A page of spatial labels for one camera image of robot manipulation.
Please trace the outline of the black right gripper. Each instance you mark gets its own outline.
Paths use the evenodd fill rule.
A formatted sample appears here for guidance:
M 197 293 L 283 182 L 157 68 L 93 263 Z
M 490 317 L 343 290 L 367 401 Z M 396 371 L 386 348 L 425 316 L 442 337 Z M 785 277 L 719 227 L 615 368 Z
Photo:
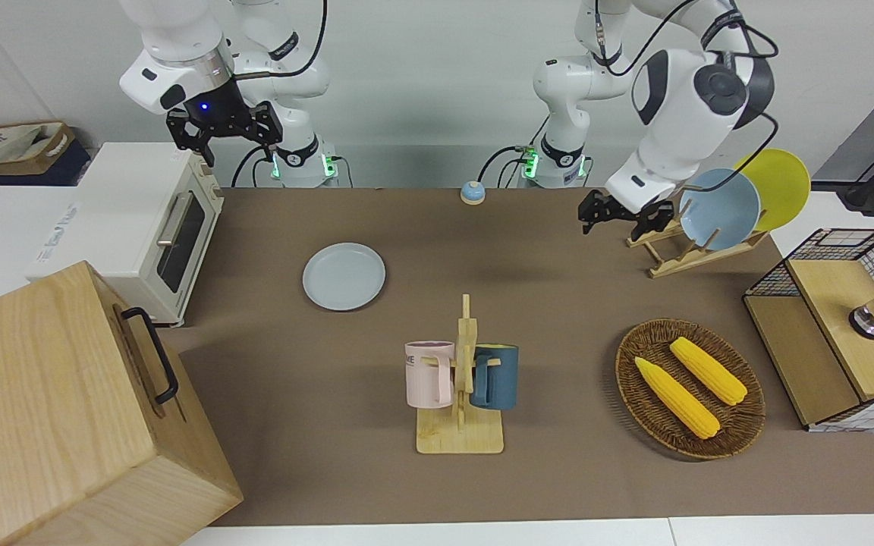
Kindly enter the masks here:
M 256 105 L 254 120 L 232 77 L 218 89 L 205 91 L 184 101 L 187 113 L 167 113 L 167 128 L 174 145 L 181 151 L 200 155 L 206 165 L 214 166 L 214 152 L 209 141 L 214 133 L 253 133 L 263 146 L 282 142 L 284 128 L 273 105 Z

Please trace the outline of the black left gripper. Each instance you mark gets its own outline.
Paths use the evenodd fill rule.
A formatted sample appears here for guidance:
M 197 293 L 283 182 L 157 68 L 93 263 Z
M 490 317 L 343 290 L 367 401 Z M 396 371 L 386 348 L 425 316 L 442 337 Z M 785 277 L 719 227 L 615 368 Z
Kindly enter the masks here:
M 580 229 L 583 234 L 589 234 L 599 222 L 636 221 L 634 239 L 638 241 L 646 233 L 664 231 L 672 218 L 672 203 L 651 203 L 636 214 L 613 196 L 600 191 L 590 191 L 578 205 L 578 220 L 582 224 Z

